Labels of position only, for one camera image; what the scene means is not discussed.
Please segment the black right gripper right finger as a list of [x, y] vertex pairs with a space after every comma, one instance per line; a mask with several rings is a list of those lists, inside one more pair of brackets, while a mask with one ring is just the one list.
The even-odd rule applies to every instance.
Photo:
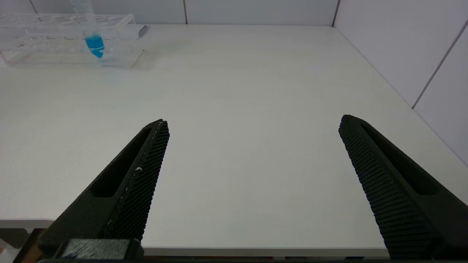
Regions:
[[467, 260], [463, 201], [368, 122], [343, 115], [338, 133], [392, 260]]

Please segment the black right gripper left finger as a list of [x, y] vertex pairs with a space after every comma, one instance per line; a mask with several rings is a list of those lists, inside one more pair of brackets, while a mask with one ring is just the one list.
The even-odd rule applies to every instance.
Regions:
[[42, 254], [70, 239], [141, 241], [169, 138], [167, 121], [145, 126], [42, 233]]

